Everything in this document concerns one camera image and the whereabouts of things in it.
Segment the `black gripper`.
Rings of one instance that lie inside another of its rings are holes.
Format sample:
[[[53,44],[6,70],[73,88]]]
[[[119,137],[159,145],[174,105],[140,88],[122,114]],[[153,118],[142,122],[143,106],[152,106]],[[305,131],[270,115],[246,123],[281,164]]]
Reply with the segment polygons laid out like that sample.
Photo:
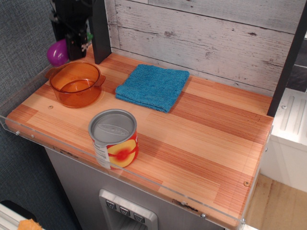
[[[65,38],[70,61],[86,56],[86,21],[93,15],[91,0],[51,0],[49,18],[57,41]]]

